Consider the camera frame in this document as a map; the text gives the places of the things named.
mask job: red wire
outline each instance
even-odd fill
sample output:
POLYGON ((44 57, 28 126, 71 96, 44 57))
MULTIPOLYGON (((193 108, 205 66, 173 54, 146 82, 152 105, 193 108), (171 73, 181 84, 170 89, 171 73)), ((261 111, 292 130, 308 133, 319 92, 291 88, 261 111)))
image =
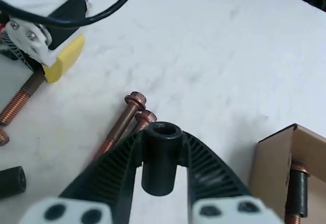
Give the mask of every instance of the red wire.
POLYGON ((0 40, 1 40, 1 31, 5 28, 6 24, 0 24, 0 40))

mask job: black cylindrical spacer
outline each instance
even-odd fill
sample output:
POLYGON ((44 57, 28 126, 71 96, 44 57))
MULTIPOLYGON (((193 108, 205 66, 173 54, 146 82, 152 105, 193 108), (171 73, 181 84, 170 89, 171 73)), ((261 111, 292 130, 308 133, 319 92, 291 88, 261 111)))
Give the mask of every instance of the black cylindrical spacer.
POLYGON ((151 123, 144 133, 142 187, 151 195, 164 196, 174 187, 182 149, 182 131, 167 122, 151 123))
POLYGON ((0 199, 25 192, 26 178, 21 166, 0 171, 0 199))
POLYGON ((286 214, 308 216, 308 173, 290 170, 286 214))

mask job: black cable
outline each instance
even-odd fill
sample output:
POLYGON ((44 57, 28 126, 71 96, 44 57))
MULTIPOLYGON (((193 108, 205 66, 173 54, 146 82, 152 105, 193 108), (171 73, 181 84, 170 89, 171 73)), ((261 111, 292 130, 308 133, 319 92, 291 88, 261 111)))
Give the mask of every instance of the black cable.
POLYGON ((118 0, 115 4, 113 4, 108 9, 103 12, 94 15, 92 17, 84 18, 82 20, 64 20, 57 19, 52 17, 44 17, 37 14, 32 14, 30 12, 26 12, 22 9, 18 9, 4 1, 0 0, 0 10, 9 16, 25 20, 27 22, 35 23, 35 24, 43 24, 47 26, 55 26, 60 28, 74 28, 81 27, 89 24, 93 24, 102 19, 105 19, 119 10, 128 0, 118 0))

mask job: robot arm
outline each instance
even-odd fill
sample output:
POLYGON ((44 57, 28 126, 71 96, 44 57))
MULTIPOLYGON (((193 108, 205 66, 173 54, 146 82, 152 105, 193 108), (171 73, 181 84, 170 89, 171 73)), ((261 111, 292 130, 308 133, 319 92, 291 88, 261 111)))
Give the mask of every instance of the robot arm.
POLYGON ((177 165, 187 167, 189 223, 282 223, 205 144, 173 124, 156 122, 121 140, 92 162, 59 198, 37 203, 19 224, 53 220, 128 224, 135 172, 141 165, 142 187, 155 196, 173 191, 177 165))

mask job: bolt thread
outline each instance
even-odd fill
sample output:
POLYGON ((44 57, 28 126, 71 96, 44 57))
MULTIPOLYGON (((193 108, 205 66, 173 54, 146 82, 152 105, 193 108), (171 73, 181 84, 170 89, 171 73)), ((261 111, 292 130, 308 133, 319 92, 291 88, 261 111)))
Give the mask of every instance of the bolt thread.
POLYGON ((298 215, 285 215, 285 224, 301 224, 301 218, 298 215))
POLYGON ((0 128, 0 147, 6 145, 9 142, 9 137, 4 130, 0 128))
POLYGON ((102 154, 111 150, 114 145, 115 145, 115 140, 113 138, 104 140, 102 142, 101 146, 99 147, 99 149, 94 154, 93 160, 99 158, 102 154))
POLYGON ((16 115, 21 111, 25 104, 30 99, 30 96, 25 91, 19 91, 13 99, 7 104, 0 114, 0 124, 8 126, 16 115))

